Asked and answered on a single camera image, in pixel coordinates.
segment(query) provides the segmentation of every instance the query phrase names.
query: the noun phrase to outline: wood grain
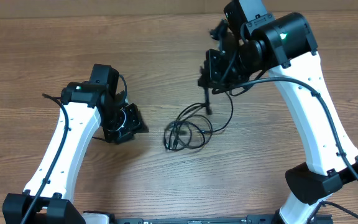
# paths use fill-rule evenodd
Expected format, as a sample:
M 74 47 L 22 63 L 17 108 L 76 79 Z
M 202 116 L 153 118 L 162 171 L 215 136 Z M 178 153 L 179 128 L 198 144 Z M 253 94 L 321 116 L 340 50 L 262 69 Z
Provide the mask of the wood grain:
M 0 19 L 223 13 L 231 0 L 0 0 Z M 358 10 L 358 0 L 263 0 L 272 12 Z
M 324 78 L 348 136 L 358 147 L 358 11 L 305 12 L 319 43 Z M 75 206 L 117 217 L 243 217 L 273 213 L 289 193 L 285 171 L 305 160 L 303 146 L 273 84 L 235 98 L 234 118 L 200 151 L 166 152 L 162 133 L 185 106 L 203 99 L 196 85 L 208 35 L 221 14 L 0 20 L 0 223 L 8 192 L 19 193 L 55 129 L 59 95 L 89 79 L 94 63 L 126 78 L 148 134 L 120 146 L 91 141 Z M 229 115 L 213 96 L 215 126 Z M 331 199 L 358 213 L 358 184 Z M 354 219 L 333 208 L 338 223 Z

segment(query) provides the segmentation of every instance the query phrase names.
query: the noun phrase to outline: tabletop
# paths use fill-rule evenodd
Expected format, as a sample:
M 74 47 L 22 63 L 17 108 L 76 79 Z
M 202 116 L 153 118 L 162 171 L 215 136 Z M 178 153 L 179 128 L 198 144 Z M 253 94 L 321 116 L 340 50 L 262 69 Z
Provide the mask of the tabletop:
M 286 13 L 276 13 L 276 17 Z M 305 12 L 327 88 L 358 147 L 358 11 Z M 7 193 L 21 193 L 42 160 L 69 82 L 90 77 L 93 64 L 126 78 L 129 100 L 150 132 L 121 145 L 91 140 L 75 188 L 78 211 L 117 217 L 244 217 L 274 213 L 290 192 L 285 171 L 305 161 L 288 108 L 271 83 L 234 98 L 234 117 L 201 150 L 168 152 L 164 127 L 186 106 L 202 102 L 197 86 L 208 30 L 222 14 L 0 20 L 0 223 Z M 218 127 L 230 113 L 224 95 L 211 97 Z M 102 137 L 99 130 L 96 136 Z M 330 200 L 358 213 L 358 183 Z M 335 208 L 338 223 L 355 219 Z

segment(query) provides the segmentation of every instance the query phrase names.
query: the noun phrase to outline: beige wall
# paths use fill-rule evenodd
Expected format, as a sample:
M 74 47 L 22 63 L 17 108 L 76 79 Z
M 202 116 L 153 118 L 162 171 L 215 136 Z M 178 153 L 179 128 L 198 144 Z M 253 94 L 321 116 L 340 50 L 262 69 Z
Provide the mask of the beige wall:
M 221 13 L 230 0 L 0 0 L 0 18 Z M 269 11 L 358 10 L 358 0 L 264 0 Z

